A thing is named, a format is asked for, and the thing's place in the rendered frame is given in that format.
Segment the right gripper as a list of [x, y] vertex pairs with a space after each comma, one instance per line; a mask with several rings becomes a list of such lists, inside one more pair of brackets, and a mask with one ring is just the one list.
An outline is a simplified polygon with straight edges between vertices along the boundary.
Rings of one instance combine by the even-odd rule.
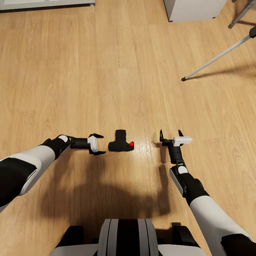
[[[180, 130], [178, 131], [178, 133], [179, 133], [180, 137], [183, 137], [183, 134]], [[173, 146], [172, 141], [173, 140], [164, 139], [163, 134], [162, 134], [162, 130], [160, 131], [160, 142], [162, 142], [162, 146], [168, 146], [169, 155], [175, 154], [175, 153], [182, 154], [180, 146], [182, 146], [183, 144], [180, 144], [180, 146]]]

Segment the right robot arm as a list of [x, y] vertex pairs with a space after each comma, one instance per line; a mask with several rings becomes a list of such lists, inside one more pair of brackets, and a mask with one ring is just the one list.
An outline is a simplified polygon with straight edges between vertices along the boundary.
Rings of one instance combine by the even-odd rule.
[[199, 179], [188, 172], [180, 146], [189, 144], [191, 137], [183, 136], [173, 140], [164, 139], [160, 131], [162, 146], [168, 146], [172, 164], [171, 178], [180, 191], [203, 233], [212, 256], [256, 256], [256, 243], [251, 236], [234, 222], [212, 199]]

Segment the camera tripod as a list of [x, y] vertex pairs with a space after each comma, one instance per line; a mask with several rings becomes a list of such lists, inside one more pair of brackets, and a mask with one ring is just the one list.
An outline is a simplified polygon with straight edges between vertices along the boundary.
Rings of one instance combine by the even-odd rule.
[[250, 38], [255, 38], [256, 37], [256, 26], [253, 27], [252, 29], [250, 29], [249, 35], [246, 36], [245, 38], [243, 38], [242, 40], [240, 40], [239, 42], [237, 42], [236, 44], [234, 44], [233, 46], [231, 46], [230, 48], [228, 48], [227, 50], [225, 50], [224, 52], [222, 52], [221, 54], [219, 54], [218, 56], [216, 56], [215, 58], [213, 58], [212, 60], [210, 60], [209, 62], [207, 62], [206, 64], [204, 64], [203, 66], [201, 66], [200, 68], [198, 68], [197, 70], [195, 70], [194, 72], [192, 72], [191, 74], [189, 74], [188, 76], [182, 78], [182, 81], [186, 81], [189, 77], [191, 77], [192, 75], [194, 75], [195, 73], [197, 73], [198, 71], [202, 70], [203, 68], [205, 68], [206, 66], [208, 66], [209, 64], [213, 63], [214, 61], [216, 61], [217, 59], [221, 58], [223, 55], [227, 54], [228, 52], [230, 52], [231, 50], [235, 49], [237, 46], [241, 45], [242, 43], [244, 43], [245, 41], [249, 40]]

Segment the digital camera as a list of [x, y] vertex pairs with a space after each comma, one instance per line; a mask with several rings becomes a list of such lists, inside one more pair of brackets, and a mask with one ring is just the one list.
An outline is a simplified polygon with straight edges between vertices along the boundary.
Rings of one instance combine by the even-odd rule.
[[115, 141], [108, 145], [109, 151], [132, 151], [134, 150], [134, 142], [130, 144], [126, 141], [126, 130], [119, 129], [115, 133]]

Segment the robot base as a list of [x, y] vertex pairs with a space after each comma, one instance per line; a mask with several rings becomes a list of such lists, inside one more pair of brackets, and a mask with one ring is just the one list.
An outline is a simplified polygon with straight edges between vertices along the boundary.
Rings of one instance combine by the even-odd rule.
[[[82, 226], [70, 226], [49, 256], [97, 256], [99, 238], [83, 245], [84, 233], [81, 231]], [[157, 238], [159, 256], [207, 256], [186, 226], [174, 226], [172, 238], [173, 245]]]

